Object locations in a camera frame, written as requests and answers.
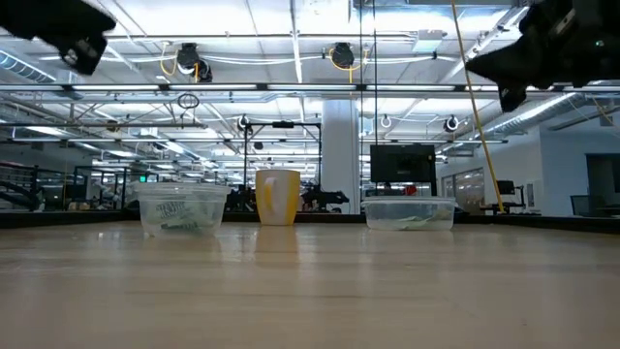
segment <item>black monitor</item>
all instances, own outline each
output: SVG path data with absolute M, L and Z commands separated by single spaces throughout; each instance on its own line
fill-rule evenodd
M 500 195 L 514 195 L 514 182 L 511 180 L 498 180 L 497 188 L 500 191 Z
M 370 180 L 431 183 L 436 189 L 434 145 L 370 145 Z

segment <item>wooden table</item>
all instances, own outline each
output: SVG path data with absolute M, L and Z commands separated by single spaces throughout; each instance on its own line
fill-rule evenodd
M 618 348 L 620 239 L 140 223 L 0 231 L 0 348 Z

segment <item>yellow cup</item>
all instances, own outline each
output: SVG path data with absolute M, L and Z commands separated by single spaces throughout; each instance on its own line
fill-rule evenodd
M 264 225 L 293 225 L 299 201 L 301 174 L 289 170 L 256 172 L 256 203 Z

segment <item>white pillar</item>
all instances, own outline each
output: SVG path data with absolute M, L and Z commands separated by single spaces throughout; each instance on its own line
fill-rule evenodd
M 349 203 L 342 213 L 359 214 L 359 137 L 355 101 L 323 101 L 323 165 L 326 192 L 342 191 Z

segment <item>clear plastic container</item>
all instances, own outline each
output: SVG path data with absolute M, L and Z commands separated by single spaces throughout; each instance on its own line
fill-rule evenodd
M 371 229 L 449 230 L 454 221 L 454 198 L 373 197 L 361 205 Z
M 222 224 L 231 188 L 203 183 L 136 183 L 142 227 L 151 236 L 204 235 Z

